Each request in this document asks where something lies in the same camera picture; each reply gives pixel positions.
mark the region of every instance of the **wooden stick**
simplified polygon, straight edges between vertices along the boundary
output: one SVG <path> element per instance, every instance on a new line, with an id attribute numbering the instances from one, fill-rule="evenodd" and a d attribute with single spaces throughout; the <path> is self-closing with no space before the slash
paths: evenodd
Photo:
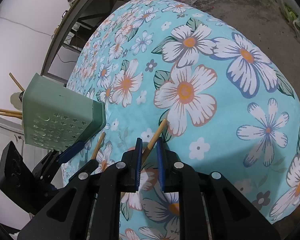
<path id="1" fill-rule="evenodd" d="M 20 114 L 8 114 L 8 113 L 0 113 L 0 115 L 9 116 L 9 117 L 16 117 L 22 120 L 22 116 Z"/>
<path id="2" fill-rule="evenodd" d="M 96 145 L 96 147 L 93 151 L 93 154 L 91 156 L 91 160 L 95 160 L 95 158 L 97 157 L 97 154 L 98 154 L 98 151 L 100 149 L 101 143 L 102 143 L 103 139 L 105 138 L 105 136 L 106 136 L 106 133 L 103 131 L 102 134 L 100 135 L 100 138 L 97 142 L 97 145 Z"/>
<path id="3" fill-rule="evenodd" d="M 150 152 L 152 151 L 155 143 L 157 142 L 160 134 L 162 133 L 164 127 L 167 125 L 167 119 L 163 119 L 161 124 L 159 125 L 158 129 L 155 131 L 154 135 L 152 136 L 150 142 L 148 143 L 146 149 L 143 151 L 142 154 L 142 164 L 146 161 L 148 158 Z"/>
<path id="4" fill-rule="evenodd" d="M 22 115 L 22 112 L 20 112 L 20 111 L 12 111 L 12 110 L 2 109 L 2 108 L 0 108 L 0 112 L 8 113 L 8 114 L 19 114 L 19 115 Z"/>
<path id="5" fill-rule="evenodd" d="M 15 79 L 15 77 L 12 75 L 12 73 L 10 72 L 9 73 L 9 76 L 12 78 L 12 80 L 15 82 L 15 84 L 20 88 L 20 90 L 22 91 L 22 92 L 24 92 L 25 90 L 24 90 L 24 88 L 20 85 L 20 83 Z"/>

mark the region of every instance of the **silver screw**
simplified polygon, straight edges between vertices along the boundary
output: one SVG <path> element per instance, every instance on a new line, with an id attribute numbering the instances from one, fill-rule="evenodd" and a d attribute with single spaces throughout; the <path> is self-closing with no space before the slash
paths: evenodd
<path id="1" fill-rule="evenodd" d="M 211 173 L 211 177 L 213 177 L 214 179 L 220 179 L 221 178 L 221 174 L 219 172 L 213 172 Z"/>
<path id="2" fill-rule="evenodd" d="M 174 167 L 177 168 L 177 169 L 181 169 L 183 168 L 184 164 L 182 162 L 176 162 L 174 163 Z"/>
<path id="3" fill-rule="evenodd" d="M 118 169 L 123 169 L 126 164 L 124 162 L 118 162 L 116 165 L 115 165 Z"/>
<path id="4" fill-rule="evenodd" d="M 86 172 L 81 172 L 78 176 L 79 179 L 86 179 L 88 177 L 88 173 Z"/>

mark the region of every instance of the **floral tablecloth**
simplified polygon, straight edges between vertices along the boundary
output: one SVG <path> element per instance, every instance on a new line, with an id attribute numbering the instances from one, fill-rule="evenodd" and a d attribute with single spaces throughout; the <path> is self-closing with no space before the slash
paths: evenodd
<path id="1" fill-rule="evenodd" d="M 106 104 L 104 171 L 162 136 L 198 172 L 221 172 L 271 222 L 300 203 L 300 103 L 271 60 L 233 27 L 173 0 L 132 0 L 85 45 L 67 87 Z M 99 135 L 63 165 L 64 184 Z M 121 199 L 121 237 L 178 239 L 178 193 L 158 183 L 155 149 Z"/>

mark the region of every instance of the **tablecloth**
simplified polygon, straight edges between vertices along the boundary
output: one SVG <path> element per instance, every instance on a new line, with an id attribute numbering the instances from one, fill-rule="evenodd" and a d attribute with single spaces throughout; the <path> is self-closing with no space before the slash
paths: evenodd
<path id="1" fill-rule="evenodd" d="M 169 149 L 198 172 L 221 172 L 271 223 L 300 203 L 298 97 L 257 46 L 207 13 L 173 0 L 127 2 L 86 43 L 67 87 L 106 104 L 96 173 L 167 118 Z M 63 165 L 64 184 L 98 137 Z M 179 237 L 178 193 L 161 192 L 155 149 L 139 191 L 121 199 L 120 236 Z"/>

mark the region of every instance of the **gray floor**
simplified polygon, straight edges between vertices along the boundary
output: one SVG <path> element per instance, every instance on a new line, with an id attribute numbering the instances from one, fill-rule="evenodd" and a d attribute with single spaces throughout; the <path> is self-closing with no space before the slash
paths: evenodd
<path id="1" fill-rule="evenodd" d="M 275 0 L 199 0 L 193 6 L 233 26 L 257 45 L 300 100 L 300 43 Z"/>

